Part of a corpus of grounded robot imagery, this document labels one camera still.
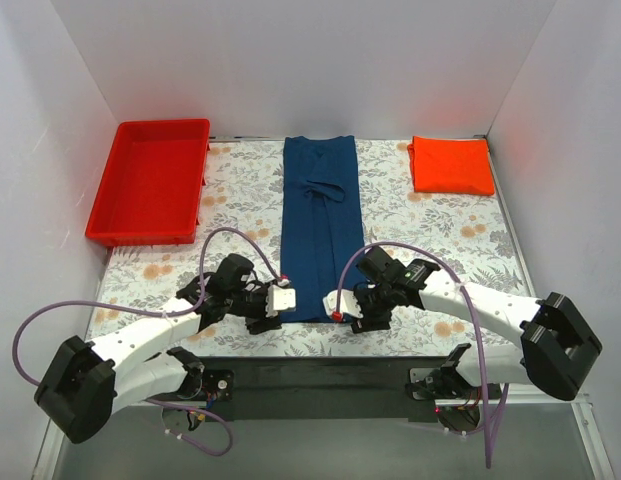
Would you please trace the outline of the navy blue t shirt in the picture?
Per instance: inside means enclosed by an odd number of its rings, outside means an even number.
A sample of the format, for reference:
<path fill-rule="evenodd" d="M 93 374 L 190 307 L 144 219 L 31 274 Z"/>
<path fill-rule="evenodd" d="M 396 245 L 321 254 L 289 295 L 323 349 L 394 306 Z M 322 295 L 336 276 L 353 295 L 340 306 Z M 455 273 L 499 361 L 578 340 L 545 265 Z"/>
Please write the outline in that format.
<path fill-rule="evenodd" d="M 325 323 L 323 298 L 364 246 L 355 138 L 287 138 L 283 149 L 281 272 L 296 290 L 293 323 Z"/>

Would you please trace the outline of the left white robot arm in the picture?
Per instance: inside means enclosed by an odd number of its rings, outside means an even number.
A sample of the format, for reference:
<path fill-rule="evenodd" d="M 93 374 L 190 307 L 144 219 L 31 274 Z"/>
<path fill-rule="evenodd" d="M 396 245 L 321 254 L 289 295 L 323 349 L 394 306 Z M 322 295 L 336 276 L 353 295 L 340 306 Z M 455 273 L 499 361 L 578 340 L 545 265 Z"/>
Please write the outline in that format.
<path fill-rule="evenodd" d="M 254 334 L 280 327 L 296 307 L 285 277 L 252 278 L 254 265 L 230 254 L 194 277 L 160 309 L 110 334 L 73 336 L 57 350 L 34 395 L 36 404 L 74 444 L 96 435 L 116 412 L 161 395 L 217 399 L 220 389 L 203 361 L 180 346 L 226 315 L 244 317 Z"/>

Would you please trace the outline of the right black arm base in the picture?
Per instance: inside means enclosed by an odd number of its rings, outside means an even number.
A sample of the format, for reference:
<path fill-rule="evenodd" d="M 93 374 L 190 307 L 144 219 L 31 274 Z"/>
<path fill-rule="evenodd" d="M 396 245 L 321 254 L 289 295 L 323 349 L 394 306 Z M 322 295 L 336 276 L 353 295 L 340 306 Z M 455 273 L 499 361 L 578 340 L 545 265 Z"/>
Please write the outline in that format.
<path fill-rule="evenodd" d="M 404 392 L 414 400 L 476 400 L 482 387 L 471 385 L 458 372 L 445 368 L 412 368 Z"/>

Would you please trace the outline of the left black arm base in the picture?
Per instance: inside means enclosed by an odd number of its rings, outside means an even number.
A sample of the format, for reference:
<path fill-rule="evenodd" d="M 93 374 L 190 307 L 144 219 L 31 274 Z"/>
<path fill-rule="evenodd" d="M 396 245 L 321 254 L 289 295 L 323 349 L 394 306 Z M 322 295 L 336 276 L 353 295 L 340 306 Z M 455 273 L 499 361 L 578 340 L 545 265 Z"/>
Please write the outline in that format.
<path fill-rule="evenodd" d="M 170 392 L 158 396 L 165 401 L 230 401 L 233 396 L 235 374 L 229 369 L 207 369 L 197 383 L 185 392 Z"/>

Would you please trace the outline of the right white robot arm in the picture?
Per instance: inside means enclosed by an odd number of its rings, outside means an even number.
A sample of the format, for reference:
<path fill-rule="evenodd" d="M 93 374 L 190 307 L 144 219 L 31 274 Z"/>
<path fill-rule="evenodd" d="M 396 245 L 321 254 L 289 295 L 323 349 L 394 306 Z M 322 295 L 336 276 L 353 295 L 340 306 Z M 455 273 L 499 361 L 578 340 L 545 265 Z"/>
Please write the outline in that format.
<path fill-rule="evenodd" d="M 409 390 L 418 399 L 461 398 L 490 384 L 530 384 L 571 401 L 602 352 L 600 340 L 565 295 L 539 299 L 464 283 L 430 253 L 403 264 L 382 243 L 360 249 L 347 265 L 366 281 L 338 288 L 326 310 L 349 316 L 355 333 L 388 329 L 393 310 L 403 306 L 446 314 L 505 339 L 495 347 L 482 340 L 460 344 L 440 366 L 413 371 Z"/>

